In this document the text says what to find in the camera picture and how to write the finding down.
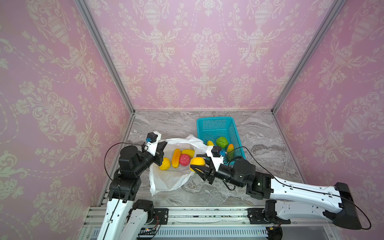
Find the yellow orange bell pepper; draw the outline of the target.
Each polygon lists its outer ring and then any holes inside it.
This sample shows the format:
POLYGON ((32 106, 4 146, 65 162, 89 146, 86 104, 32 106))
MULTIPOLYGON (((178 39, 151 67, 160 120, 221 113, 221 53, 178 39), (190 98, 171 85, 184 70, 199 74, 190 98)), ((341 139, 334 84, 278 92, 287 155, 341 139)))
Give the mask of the yellow orange bell pepper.
POLYGON ((196 157, 196 158, 191 159, 190 166, 192 166, 192 165, 205 166, 206 162, 205 162, 205 159, 200 158, 200 157, 196 157))

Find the round yellow citrus fruit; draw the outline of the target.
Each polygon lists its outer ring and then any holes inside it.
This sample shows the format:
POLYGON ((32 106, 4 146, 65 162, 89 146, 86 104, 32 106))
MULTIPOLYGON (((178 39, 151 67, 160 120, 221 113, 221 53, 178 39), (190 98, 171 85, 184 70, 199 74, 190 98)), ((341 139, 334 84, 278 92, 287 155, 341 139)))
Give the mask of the round yellow citrus fruit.
POLYGON ((159 166, 159 169, 162 171, 167 171, 170 169, 172 163, 168 158, 163 158, 162 164, 159 166))

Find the green apple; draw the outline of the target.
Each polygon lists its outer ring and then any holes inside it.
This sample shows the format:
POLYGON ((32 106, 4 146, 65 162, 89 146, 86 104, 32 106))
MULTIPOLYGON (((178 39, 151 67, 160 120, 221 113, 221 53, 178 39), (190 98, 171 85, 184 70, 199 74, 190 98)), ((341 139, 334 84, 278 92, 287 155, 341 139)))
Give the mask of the green apple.
POLYGON ((225 137, 219 137, 216 140, 216 144, 217 144, 217 146, 219 146, 223 150, 225 150, 228 147, 228 145, 229 145, 229 141, 225 137))

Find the orange green mango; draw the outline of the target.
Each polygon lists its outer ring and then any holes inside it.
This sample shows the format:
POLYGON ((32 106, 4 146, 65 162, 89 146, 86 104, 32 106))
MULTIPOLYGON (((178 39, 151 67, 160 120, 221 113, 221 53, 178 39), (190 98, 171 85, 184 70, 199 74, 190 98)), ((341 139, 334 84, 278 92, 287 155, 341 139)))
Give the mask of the orange green mango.
POLYGON ((227 148, 227 161, 231 162, 234 159, 235 147, 233 144, 229 144, 227 148))

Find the teal plastic basket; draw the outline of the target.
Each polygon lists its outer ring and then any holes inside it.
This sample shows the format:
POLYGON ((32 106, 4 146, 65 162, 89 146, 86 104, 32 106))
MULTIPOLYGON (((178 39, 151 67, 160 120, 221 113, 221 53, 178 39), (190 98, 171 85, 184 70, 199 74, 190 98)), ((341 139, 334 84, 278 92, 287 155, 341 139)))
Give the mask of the teal plastic basket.
POLYGON ((217 140, 223 137, 229 145, 234 146, 235 150, 230 154, 230 157, 225 156, 224 164, 233 165, 235 157, 246 159, 240 135, 232 117, 200 118, 197 120, 197 134, 198 139, 202 140, 206 145, 208 145, 208 141, 217 145, 217 140))

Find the white plastic bag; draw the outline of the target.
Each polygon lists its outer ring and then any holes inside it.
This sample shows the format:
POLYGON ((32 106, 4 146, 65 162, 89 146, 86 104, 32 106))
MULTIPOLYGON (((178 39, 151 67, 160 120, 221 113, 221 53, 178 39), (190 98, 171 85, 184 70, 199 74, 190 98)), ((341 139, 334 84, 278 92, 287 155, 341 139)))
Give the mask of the white plastic bag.
MULTIPOLYGON (((185 139, 174 138, 166 140, 167 146, 164 149, 164 157, 171 159, 174 150, 194 150, 194 155, 204 154, 207 146, 204 142, 193 135, 189 135, 185 139)), ((160 170, 160 167, 153 164, 149 168, 150 192, 154 196, 160 192, 169 192, 179 189, 190 177, 195 173, 190 170, 189 166, 179 166, 178 168, 170 167, 168 170, 160 170)))

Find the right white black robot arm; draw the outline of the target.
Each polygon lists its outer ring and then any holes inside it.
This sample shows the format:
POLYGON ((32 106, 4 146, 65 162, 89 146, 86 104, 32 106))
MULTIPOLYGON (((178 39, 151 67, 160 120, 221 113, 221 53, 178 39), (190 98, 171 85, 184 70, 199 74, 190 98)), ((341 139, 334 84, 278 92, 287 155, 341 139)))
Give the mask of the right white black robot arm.
POLYGON ((290 224, 291 219, 302 218, 325 220, 349 230, 363 228, 347 184, 320 187, 295 183, 258 172, 243 158, 232 166, 208 158, 204 164, 190 167, 210 184, 218 179, 244 188, 246 195, 254 199, 265 200, 261 215, 268 224, 290 224))

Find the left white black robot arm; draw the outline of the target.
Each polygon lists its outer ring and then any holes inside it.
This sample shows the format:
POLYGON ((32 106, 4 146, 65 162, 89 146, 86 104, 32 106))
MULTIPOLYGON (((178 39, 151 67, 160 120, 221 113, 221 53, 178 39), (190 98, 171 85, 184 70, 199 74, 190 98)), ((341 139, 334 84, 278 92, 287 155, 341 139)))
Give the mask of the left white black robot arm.
POLYGON ((135 240, 145 224, 160 220, 149 200, 135 200, 141 186, 141 175, 152 164, 160 166, 167 142, 127 145, 120 151, 119 169, 109 187, 108 203, 99 240, 135 240))

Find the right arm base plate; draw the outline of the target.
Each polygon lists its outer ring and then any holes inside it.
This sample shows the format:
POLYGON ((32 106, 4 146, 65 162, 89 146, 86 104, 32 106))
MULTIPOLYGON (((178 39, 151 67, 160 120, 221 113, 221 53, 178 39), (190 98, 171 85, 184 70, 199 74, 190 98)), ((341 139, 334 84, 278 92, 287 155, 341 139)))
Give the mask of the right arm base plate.
POLYGON ((265 209, 262 208, 248 208, 247 217, 251 225, 289 225, 291 220, 283 220, 275 214, 266 215, 265 209))

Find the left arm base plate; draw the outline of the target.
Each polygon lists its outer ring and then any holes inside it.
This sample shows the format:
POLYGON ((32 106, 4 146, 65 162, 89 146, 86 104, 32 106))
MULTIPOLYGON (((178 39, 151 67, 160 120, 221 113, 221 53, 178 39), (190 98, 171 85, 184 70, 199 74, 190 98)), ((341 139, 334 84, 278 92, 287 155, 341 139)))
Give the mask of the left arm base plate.
POLYGON ((159 226, 167 225, 169 219, 169 209, 168 208, 155 208, 152 218, 146 222, 146 225, 150 226, 159 226))

